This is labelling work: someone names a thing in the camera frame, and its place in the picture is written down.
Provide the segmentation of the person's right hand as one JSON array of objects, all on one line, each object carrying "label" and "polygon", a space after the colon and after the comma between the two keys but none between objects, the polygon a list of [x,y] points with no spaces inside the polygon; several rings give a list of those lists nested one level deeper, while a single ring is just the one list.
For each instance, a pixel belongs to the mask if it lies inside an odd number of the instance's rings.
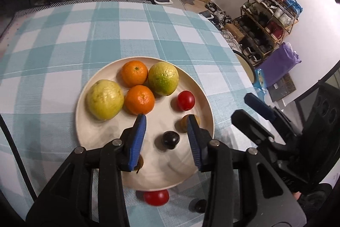
[{"label": "person's right hand", "polygon": [[293,192],[292,195],[294,196],[295,200],[299,200],[299,198],[301,197],[301,192]]}]

